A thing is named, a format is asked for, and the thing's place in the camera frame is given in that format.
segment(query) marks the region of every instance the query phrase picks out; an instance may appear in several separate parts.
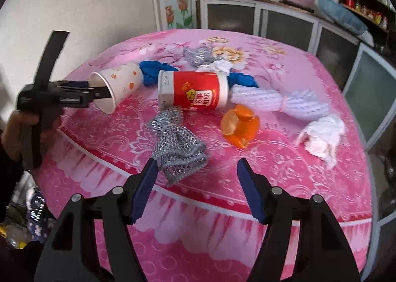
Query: white paper cup with orange dots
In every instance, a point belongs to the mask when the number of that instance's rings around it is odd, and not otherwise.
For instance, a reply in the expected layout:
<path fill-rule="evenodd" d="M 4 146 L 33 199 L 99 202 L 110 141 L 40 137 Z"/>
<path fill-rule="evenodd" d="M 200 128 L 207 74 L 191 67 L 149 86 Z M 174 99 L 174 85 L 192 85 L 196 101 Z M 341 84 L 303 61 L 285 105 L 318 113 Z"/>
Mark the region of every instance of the white paper cup with orange dots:
<path fill-rule="evenodd" d="M 89 79 L 90 87 L 108 87 L 111 98 L 94 100 L 96 106 L 107 114 L 112 114 L 117 105 L 130 96 L 142 83 L 142 70 L 134 63 L 92 72 Z"/>

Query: cartoon duck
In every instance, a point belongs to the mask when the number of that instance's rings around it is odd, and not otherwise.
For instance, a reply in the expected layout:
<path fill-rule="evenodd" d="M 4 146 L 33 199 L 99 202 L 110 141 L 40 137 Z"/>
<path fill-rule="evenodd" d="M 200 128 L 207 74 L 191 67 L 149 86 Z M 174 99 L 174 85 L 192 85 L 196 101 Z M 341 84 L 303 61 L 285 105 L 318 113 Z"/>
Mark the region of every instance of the cartoon duck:
<path fill-rule="evenodd" d="M 187 91 L 186 94 L 187 94 L 188 100 L 190 100 L 190 101 L 194 100 L 194 98 L 195 98 L 195 90 L 194 89 Z"/>

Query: pink tablecloth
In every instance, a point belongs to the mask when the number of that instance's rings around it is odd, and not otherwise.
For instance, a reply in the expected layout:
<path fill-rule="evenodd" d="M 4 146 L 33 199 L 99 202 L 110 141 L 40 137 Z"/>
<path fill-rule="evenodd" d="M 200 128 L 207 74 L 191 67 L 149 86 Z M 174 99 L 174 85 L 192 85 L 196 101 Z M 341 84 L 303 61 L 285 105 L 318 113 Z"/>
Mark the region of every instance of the pink tablecloth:
<path fill-rule="evenodd" d="M 166 187 L 159 174 L 143 217 L 130 227 L 133 244 L 149 281 L 245 281 L 261 245 L 265 227 L 252 218 L 236 176 L 236 162 L 246 157 L 256 173 L 293 196 L 322 195 L 350 243 L 359 269 L 366 262 L 371 231 L 371 194 L 366 156 L 351 112 L 340 91 L 313 55 L 235 32 L 171 30 L 117 44 L 86 62 L 68 79 L 87 80 L 92 71 L 144 59 L 192 70 L 183 59 L 186 46 L 210 44 L 234 69 L 253 75 L 261 87 L 282 92 L 312 89 L 330 112 L 341 117 L 346 134 L 337 149 L 338 164 L 324 162 L 302 146 L 296 133 L 306 124 L 282 113 L 261 113 L 261 129 L 246 150 L 224 141 L 222 112 L 185 113 L 184 125 L 207 144 L 209 163 L 179 184 Z M 106 193 L 140 172 L 151 156 L 156 136 L 146 122 L 158 112 L 157 89 L 142 86 L 113 115 L 94 104 L 67 109 L 56 143 L 44 159 L 37 180 L 47 204 L 58 216 L 70 196 Z M 101 264 L 109 268 L 101 223 L 97 225 Z M 283 277 L 292 273 L 298 242 L 294 223 Z"/>

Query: crumpled silver mesh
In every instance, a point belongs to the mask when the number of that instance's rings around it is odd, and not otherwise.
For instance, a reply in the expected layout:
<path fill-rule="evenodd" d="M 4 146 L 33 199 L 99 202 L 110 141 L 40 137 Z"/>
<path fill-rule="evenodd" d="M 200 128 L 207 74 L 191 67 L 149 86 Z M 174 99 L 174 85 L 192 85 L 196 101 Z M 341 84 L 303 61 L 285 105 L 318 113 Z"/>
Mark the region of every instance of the crumpled silver mesh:
<path fill-rule="evenodd" d="M 164 172 L 168 186 L 207 164 L 206 144 L 180 126 L 182 121 L 182 111 L 172 107 L 161 111 L 147 123 L 147 127 L 158 135 L 152 158 L 157 161 L 158 169 Z"/>
<path fill-rule="evenodd" d="M 198 46 L 195 49 L 187 46 L 183 50 L 183 56 L 187 62 L 195 66 L 212 63 L 216 60 L 219 60 L 219 56 L 213 56 L 212 48 L 205 45 Z"/>

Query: silver bolt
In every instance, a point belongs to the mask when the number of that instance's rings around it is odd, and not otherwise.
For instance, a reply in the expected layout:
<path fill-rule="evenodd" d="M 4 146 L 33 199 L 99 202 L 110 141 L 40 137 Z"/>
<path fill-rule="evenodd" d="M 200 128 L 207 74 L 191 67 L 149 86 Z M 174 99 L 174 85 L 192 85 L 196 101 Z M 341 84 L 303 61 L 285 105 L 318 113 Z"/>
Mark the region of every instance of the silver bolt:
<path fill-rule="evenodd" d="M 280 194 L 282 194 L 283 190 L 282 190 L 282 188 L 276 186 L 276 187 L 272 187 L 271 192 L 274 195 L 280 195 Z"/>
<path fill-rule="evenodd" d="M 72 196 L 72 202 L 78 202 L 81 199 L 81 194 L 74 194 Z"/>
<path fill-rule="evenodd" d="M 314 195 L 313 200 L 316 203 L 321 203 L 323 201 L 323 197 L 320 195 Z"/>
<path fill-rule="evenodd" d="M 112 190 L 114 195 L 122 194 L 123 191 L 124 189 L 121 186 L 114 187 Z"/>

